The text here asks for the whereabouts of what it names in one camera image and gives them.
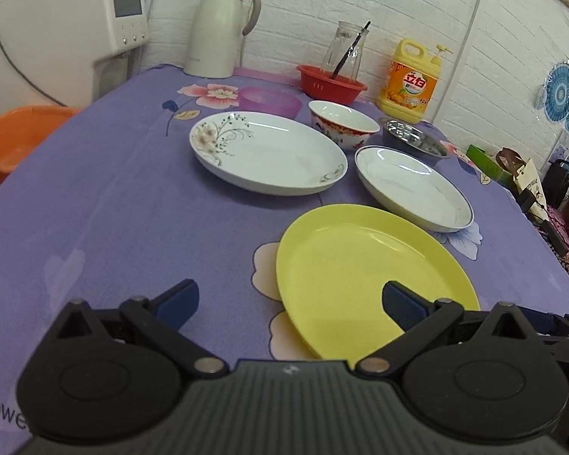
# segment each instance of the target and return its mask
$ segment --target paper bag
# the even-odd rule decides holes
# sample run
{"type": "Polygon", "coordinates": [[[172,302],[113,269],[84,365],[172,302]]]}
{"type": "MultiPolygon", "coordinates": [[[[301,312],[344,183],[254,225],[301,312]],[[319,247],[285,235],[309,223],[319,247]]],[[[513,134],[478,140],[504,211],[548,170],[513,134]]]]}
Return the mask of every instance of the paper bag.
{"type": "Polygon", "coordinates": [[[531,206],[529,212],[531,212],[535,217],[539,217],[540,219],[547,221],[548,214],[545,210],[547,207],[546,198],[544,195],[544,189],[542,188],[542,183],[539,180],[538,170],[535,169],[535,164],[533,164],[533,161],[529,159],[524,166],[518,167],[516,171],[518,175],[514,177],[514,184],[516,184],[519,193],[528,187],[532,194],[535,195],[535,200],[537,200],[537,203],[534,203],[531,206]]]}

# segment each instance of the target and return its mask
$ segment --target white brick wall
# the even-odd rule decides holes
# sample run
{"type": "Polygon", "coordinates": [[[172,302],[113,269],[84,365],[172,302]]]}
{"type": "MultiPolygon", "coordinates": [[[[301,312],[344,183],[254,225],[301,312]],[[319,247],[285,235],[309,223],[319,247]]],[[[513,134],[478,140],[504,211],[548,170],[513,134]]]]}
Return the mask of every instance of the white brick wall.
{"type": "Polygon", "coordinates": [[[555,62],[569,58],[569,10],[557,0],[486,0],[475,41],[437,126],[466,147],[511,147],[538,169],[562,124],[532,102],[555,62]]]}
{"type": "MultiPolygon", "coordinates": [[[[192,19],[200,0],[154,0],[150,15],[152,43],[143,67],[161,62],[182,65],[192,19]]],[[[384,85],[388,55],[408,37],[435,50],[460,48],[476,0],[262,0],[255,30],[247,37],[243,66],[298,77],[299,63],[320,64],[337,22],[364,25],[371,20],[359,79],[375,96],[384,85]]],[[[442,79],[428,115],[434,115],[453,69],[456,54],[445,57],[442,79]]]]}
{"type": "MultiPolygon", "coordinates": [[[[143,66],[182,65],[200,0],[154,0],[152,42],[143,66]]],[[[389,55],[404,37],[431,49],[444,44],[442,78],[428,107],[432,119],[443,97],[476,0],[262,0],[247,37],[243,66],[298,77],[299,63],[319,64],[338,20],[371,20],[359,79],[374,96],[384,84],[389,55]]],[[[560,126],[538,120],[535,91],[554,62],[569,58],[569,10],[557,0],[486,0],[467,63],[438,123],[453,141],[490,150],[506,145],[537,164],[548,155],[560,126]]]]}

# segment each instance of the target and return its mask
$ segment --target bottle label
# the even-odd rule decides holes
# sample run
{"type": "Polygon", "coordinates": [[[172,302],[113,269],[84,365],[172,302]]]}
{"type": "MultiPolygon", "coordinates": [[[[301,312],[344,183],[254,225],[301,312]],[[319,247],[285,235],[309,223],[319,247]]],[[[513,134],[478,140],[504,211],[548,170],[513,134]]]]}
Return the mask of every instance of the bottle label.
{"type": "Polygon", "coordinates": [[[437,80],[407,65],[393,61],[390,81],[379,93],[382,101],[391,101],[423,116],[437,80]]]}

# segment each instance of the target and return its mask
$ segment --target green box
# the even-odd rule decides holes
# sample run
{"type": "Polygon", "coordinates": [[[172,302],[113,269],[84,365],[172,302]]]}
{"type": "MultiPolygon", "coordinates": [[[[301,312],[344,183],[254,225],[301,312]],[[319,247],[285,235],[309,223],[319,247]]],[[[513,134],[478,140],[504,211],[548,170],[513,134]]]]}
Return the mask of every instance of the green box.
{"type": "Polygon", "coordinates": [[[466,155],[476,164],[478,169],[483,171],[483,173],[489,176],[492,180],[497,181],[504,188],[514,191],[514,180],[512,174],[502,169],[497,162],[489,158],[482,148],[478,148],[476,145],[470,145],[466,155]]]}

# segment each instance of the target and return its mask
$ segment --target purple tablecloth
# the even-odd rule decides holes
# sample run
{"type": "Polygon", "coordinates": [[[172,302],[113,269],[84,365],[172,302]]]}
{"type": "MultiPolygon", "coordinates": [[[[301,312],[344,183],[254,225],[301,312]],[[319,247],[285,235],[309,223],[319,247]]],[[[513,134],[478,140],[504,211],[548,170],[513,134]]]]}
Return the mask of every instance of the purple tablecloth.
{"type": "MultiPolygon", "coordinates": [[[[193,83],[287,88],[243,77],[205,80],[172,66],[151,69],[66,123],[0,187],[0,454],[29,436],[17,417],[14,386],[68,299],[112,308],[193,278],[200,308],[181,332],[230,364],[269,358],[269,323],[283,308],[252,285],[255,250],[279,241],[290,223],[321,204],[378,206],[351,157],[345,178],[320,196],[259,195],[213,176],[187,140],[198,119],[217,112],[197,104],[210,98],[178,93],[193,83]],[[169,100],[179,111],[201,113],[171,119],[169,104],[163,106],[169,100]]],[[[297,120],[308,123],[309,99],[289,91],[305,104],[297,120]]],[[[372,104],[354,106],[381,116],[372,104]]],[[[482,185],[456,157],[438,170],[476,213],[474,232],[445,246],[483,309],[507,300],[569,313],[569,277],[510,195],[495,182],[482,185]]]]}

